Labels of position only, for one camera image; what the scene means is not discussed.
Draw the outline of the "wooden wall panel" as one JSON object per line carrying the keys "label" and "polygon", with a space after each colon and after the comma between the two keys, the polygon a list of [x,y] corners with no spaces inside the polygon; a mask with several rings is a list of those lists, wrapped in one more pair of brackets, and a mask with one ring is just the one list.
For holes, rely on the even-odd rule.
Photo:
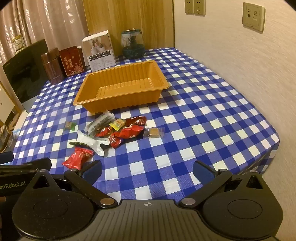
{"label": "wooden wall panel", "polygon": [[83,1],[89,33],[108,30],[115,56],[122,54],[121,33],[140,29],[146,49],[174,47],[173,1]]}

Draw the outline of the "beige power socket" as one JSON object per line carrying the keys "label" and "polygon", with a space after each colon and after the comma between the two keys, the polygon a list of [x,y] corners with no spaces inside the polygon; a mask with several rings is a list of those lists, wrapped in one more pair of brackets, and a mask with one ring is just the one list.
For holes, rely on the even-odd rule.
{"label": "beige power socket", "polygon": [[185,0],[185,13],[194,14],[194,0]]}
{"label": "beige power socket", "polygon": [[194,0],[194,14],[195,15],[206,15],[206,1],[205,0]]}

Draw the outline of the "red chinese tea tin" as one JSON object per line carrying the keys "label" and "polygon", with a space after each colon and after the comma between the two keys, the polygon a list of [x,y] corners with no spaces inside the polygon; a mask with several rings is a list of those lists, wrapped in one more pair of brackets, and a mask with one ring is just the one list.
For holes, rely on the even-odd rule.
{"label": "red chinese tea tin", "polygon": [[86,71],[82,50],[77,46],[60,50],[59,54],[67,77]]}

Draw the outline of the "orange plastic tray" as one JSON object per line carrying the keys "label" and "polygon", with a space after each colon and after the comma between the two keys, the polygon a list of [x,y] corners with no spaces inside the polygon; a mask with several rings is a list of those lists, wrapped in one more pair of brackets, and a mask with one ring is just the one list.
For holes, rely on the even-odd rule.
{"label": "orange plastic tray", "polygon": [[125,64],[88,74],[73,105],[99,113],[157,102],[161,92],[168,88],[156,61]]}

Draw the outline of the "beige network wall plate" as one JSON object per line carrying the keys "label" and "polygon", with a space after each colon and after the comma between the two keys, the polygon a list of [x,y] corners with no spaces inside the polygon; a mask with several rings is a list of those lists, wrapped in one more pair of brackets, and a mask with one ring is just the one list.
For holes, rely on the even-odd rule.
{"label": "beige network wall plate", "polygon": [[242,24],[245,27],[263,32],[265,24],[265,7],[251,3],[243,3]]}

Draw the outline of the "white bone-shaped snack packet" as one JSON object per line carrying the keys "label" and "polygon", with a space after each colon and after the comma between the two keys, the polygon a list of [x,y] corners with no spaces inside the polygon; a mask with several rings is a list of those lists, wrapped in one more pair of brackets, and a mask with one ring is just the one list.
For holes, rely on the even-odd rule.
{"label": "white bone-shaped snack packet", "polygon": [[104,149],[102,149],[101,145],[110,145],[110,140],[108,138],[93,138],[78,130],[76,141],[70,142],[69,144],[74,146],[83,146],[92,149],[93,151],[95,151],[96,154],[103,157],[105,152]]}

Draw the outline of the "beige curtain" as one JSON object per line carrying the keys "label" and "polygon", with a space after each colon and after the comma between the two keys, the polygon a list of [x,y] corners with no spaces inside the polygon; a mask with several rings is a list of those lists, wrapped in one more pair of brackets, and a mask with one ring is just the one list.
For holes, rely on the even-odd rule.
{"label": "beige curtain", "polygon": [[44,39],[48,49],[80,46],[89,35],[83,1],[11,1],[1,10],[1,64],[15,54],[13,39],[27,46]]}

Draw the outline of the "left beige power socket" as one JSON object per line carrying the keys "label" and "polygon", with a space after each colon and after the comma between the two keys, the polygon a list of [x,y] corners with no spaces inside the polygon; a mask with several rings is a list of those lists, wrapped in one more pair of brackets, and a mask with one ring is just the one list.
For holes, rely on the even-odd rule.
{"label": "left beige power socket", "polygon": [[194,0],[185,0],[185,13],[194,14]]}

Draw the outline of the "clear brown candy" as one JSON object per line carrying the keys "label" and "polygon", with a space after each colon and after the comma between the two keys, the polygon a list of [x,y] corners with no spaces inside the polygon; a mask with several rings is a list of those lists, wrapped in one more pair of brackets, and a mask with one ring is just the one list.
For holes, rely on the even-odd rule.
{"label": "clear brown candy", "polygon": [[144,138],[162,138],[165,133],[165,128],[146,128],[144,130]]}

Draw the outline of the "dark red snack packet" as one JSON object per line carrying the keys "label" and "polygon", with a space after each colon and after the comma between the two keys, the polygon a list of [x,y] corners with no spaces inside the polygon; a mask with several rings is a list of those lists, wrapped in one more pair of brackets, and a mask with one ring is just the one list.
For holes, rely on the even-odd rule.
{"label": "dark red snack packet", "polygon": [[147,124],[147,117],[146,116],[134,116],[131,118],[125,119],[125,126],[145,126]]}

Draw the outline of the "right beige power socket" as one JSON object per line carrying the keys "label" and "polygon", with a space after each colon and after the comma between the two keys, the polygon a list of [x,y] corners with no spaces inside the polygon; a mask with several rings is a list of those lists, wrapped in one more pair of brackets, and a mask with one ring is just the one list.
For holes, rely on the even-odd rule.
{"label": "right beige power socket", "polygon": [[206,1],[205,0],[194,0],[194,14],[195,15],[206,15]]}

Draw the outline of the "blue white checkered tablecloth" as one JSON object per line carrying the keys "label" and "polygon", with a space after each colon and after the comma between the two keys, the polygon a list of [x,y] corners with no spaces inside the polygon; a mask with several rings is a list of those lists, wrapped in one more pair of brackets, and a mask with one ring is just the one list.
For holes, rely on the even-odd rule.
{"label": "blue white checkered tablecloth", "polygon": [[[193,175],[200,160],[233,174],[263,173],[280,139],[265,117],[219,75],[174,48],[146,52],[168,80],[157,103],[114,111],[117,118],[143,115],[150,128],[164,128],[162,138],[127,140],[107,148],[103,172],[95,187],[116,200],[180,200],[201,187]],[[14,148],[15,165],[47,157],[52,174],[66,171],[63,162],[73,153],[77,133],[95,119],[74,98],[85,78],[79,74],[57,85],[46,83],[20,130]]]}

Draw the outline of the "black monitor screen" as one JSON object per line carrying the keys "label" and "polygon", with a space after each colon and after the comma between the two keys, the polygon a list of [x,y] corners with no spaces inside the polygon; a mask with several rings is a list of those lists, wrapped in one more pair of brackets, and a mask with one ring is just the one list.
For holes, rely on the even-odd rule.
{"label": "black monitor screen", "polygon": [[6,77],[21,103],[39,95],[47,74],[41,56],[48,52],[45,39],[23,49],[3,65]]}

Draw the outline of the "green small candy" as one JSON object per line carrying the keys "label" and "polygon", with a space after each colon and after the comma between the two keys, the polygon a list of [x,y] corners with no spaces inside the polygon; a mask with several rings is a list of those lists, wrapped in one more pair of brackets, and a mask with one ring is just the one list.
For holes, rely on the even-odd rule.
{"label": "green small candy", "polygon": [[74,131],[76,128],[77,124],[75,122],[72,121],[67,121],[65,123],[64,129],[65,130],[70,130],[70,131]]}

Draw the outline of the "red candy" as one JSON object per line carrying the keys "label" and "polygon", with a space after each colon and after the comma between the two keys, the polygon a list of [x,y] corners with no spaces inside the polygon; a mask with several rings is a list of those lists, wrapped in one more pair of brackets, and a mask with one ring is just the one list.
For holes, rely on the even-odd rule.
{"label": "red candy", "polygon": [[111,126],[107,126],[103,128],[99,133],[95,135],[98,138],[109,138],[113,133],[113,128]]}

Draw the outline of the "green glass jar humidifier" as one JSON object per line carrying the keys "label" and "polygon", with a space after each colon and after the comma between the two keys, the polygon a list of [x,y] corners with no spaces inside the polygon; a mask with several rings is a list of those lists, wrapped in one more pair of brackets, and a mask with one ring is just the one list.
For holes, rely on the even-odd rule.
{"label": "green glass jar humidifier", "polygon": [[141,58],[145,54],[145,45],[141,29],[128,29],[121,33],[122,53],[127,59]]}

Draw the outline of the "white product box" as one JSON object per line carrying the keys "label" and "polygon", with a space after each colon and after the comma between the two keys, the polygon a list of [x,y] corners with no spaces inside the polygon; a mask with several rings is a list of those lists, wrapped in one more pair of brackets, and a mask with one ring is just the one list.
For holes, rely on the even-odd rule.
{"label": "white product box", "polygon": [[116,65],[108,30],[85,37],[81,47],[92,72]]}

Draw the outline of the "yellow candy packet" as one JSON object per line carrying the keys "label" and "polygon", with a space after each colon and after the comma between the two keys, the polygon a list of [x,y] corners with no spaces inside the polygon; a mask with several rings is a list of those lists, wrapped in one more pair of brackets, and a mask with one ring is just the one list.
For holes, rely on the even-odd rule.
{"label": "yellow candy packet", "polygon": [[121,118],[116,119],[112,123],[109,124],[115,131],[119,131],[122,127],[125,126],[125,121]]}

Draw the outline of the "glass jar by curtain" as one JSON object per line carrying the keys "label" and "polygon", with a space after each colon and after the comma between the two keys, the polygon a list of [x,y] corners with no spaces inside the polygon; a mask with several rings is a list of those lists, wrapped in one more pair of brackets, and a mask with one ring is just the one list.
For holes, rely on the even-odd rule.
{"label": "glass jar by curtain", "polygon": [[17,35],[12,39],[12,44],[15,48],[15,54],[26,48],[26,43],[22,35]]}

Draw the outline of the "bright red snack packet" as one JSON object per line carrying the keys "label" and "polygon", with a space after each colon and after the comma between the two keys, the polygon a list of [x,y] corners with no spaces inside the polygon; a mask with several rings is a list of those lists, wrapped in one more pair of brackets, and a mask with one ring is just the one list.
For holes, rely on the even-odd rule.
{"label": "bright red snack packet", "polygon": [[137,137],[144,130],[144,126],[128,126],[123,128],[120,132],[114,132],[111,134],[112,137],[129,139]]}

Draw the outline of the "grey striped snack packet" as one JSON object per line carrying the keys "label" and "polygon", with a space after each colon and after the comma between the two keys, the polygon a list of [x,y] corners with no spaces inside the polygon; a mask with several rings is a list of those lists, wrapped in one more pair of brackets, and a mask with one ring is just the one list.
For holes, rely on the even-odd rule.
{"label": "grey striped snack packet", "polygon": [[86,135],[90,137],[95,137],[97,133],[99,133],[104,127],[109,125],[115,120],[115,115],[110,113],[109,111],[104,111],[100,116],[88,124],[84,131]]}

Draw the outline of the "white cutout stand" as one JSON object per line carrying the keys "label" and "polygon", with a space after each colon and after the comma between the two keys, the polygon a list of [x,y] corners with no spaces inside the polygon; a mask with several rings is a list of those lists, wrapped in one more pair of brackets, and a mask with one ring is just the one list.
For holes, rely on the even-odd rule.
{"label": "white cutout stand", "polygon": [[1,84],[0,87],[0,119],[2,123],[5,123],[8,119],[9,115],[13,111],[15,107],[13,101],[10,96],[7,94],[5,88]]}

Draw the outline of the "brown cylindrical canister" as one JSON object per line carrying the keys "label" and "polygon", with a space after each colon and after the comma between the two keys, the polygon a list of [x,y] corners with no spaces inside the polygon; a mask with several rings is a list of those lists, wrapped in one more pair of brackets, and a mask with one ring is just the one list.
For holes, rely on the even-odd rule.
{"label": "brown cylindrical canister", "polygon": [[65,79],[66,74],[58,48],[51,49],[49,52],[41,55],[41,60],[52,85],[58,84]]}

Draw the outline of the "small red candy packet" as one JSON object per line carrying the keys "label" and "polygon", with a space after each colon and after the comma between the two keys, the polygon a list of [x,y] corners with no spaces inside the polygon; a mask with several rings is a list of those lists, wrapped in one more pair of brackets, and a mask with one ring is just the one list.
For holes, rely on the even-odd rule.
{"label": "small red candy packet", "polygon": [[123,142],[123,139],[116,135],[111,135],[109,140],[111,147],[114,149],[118,148]]}

